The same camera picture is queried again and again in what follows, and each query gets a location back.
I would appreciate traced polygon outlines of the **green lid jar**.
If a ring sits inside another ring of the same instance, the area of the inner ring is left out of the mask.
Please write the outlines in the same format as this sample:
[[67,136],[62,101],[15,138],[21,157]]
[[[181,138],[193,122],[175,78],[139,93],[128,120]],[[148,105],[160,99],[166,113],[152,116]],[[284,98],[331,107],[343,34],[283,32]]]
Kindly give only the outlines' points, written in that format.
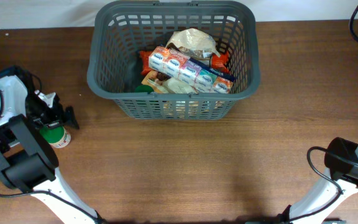
[[63,126],[54,129],[42,128],[40,134],[55,148],[66,147],[71,141],[71,134]]
[[154,92],[154,89],[151,86],[148,85],[139,85],[136,89],[135,89],[136,93],[152,93]]

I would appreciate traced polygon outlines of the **orange snack pouch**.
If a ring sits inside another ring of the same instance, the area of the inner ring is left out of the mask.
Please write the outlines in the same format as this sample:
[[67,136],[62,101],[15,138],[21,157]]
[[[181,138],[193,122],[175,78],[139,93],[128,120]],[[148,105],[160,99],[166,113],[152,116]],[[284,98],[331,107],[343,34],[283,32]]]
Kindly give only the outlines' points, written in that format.
[[152,70],[146,74],[145,78],[142,80],[142,84],[150,86],[156,93],[175,93],[187,95],[198,93],[198,91],[191,85],[155,70]]

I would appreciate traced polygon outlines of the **grey plastic basket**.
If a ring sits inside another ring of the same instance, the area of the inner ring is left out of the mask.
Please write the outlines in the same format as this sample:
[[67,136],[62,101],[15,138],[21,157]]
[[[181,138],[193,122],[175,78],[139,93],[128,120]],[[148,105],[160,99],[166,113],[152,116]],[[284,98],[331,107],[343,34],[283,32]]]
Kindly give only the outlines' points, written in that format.
[[138,119],[220,119],[260,83],[255,17],[235,1],[115,1],[96,15],[87,81]]

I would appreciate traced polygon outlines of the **blue tissue multipack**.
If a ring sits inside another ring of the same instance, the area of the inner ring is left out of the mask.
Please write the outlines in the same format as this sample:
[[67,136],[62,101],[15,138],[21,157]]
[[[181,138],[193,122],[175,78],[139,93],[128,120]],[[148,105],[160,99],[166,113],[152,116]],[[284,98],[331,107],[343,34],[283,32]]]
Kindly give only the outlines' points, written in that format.
[[227,94],[235,82],[235,78],[228,73],[213,69],[177,50],[161,46],[150,54],[149,67],[191,85],[198,93]]

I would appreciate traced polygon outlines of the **beige paper bag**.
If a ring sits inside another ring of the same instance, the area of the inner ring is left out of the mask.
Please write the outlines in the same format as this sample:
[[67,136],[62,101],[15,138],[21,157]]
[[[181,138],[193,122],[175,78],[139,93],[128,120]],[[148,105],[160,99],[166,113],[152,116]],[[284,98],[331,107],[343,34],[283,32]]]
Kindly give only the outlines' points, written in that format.
[[213,55],[221,56],[216,50],[215,40],[209,34],[194,28],[175,31],[166,48],[178,50],[197,60],[206,60]]

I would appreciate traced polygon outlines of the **orange pasta packet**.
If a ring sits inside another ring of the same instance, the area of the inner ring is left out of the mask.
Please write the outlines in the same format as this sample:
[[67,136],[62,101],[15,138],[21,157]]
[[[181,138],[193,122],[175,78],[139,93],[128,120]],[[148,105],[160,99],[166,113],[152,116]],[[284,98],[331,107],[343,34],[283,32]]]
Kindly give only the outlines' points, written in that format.
[[[142,60],[143,66],[141,75],[146,76],[152,69],[149,67],[149,56],[152,53],[152,51],[139,51],[139,57]],[[229,61],[229,54],[225,53],[218,57],[217,55],[212,55],[207,60],[200,60],[203,64],[219,70],[220,72],[224,73],[230,73],[229,69],[226,67],[226,64]]]

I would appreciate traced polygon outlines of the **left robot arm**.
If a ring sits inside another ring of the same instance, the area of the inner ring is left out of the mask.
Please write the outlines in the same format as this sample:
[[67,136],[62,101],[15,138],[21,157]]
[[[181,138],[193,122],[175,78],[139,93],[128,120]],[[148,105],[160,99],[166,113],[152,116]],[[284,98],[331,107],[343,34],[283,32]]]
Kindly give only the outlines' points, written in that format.
[[63,223],[104,223],[100,214],[71,189],[59,169],[56,148],[78,129],[74,109],[55,92],[43,94],[37,76],[17,65],[0,71],[0,181],[32,196]]

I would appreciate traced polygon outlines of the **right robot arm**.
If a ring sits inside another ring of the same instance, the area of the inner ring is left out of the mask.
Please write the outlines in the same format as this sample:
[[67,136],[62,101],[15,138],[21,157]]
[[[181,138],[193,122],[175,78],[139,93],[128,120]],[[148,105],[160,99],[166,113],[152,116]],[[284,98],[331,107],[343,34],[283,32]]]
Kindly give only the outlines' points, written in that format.
[[345,199],[358,193],[358,143],[336,137],[327,148],[309,148],[306,158],[319,180],[288,207],[284,223],[323,223]]

